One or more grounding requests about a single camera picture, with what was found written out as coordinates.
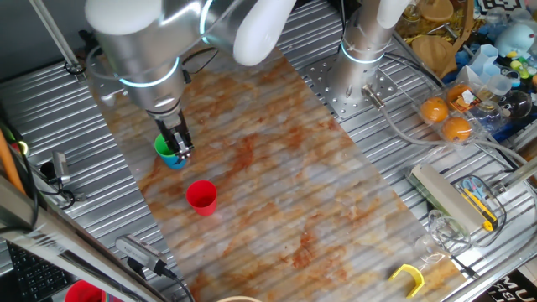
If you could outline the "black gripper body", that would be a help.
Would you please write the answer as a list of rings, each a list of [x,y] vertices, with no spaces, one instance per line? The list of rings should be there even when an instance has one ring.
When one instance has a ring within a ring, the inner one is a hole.
[[[165,139],[190,140],[189,129],[181,109],[165,114],[153,114],[152,118],[156,121],[159,131]]]

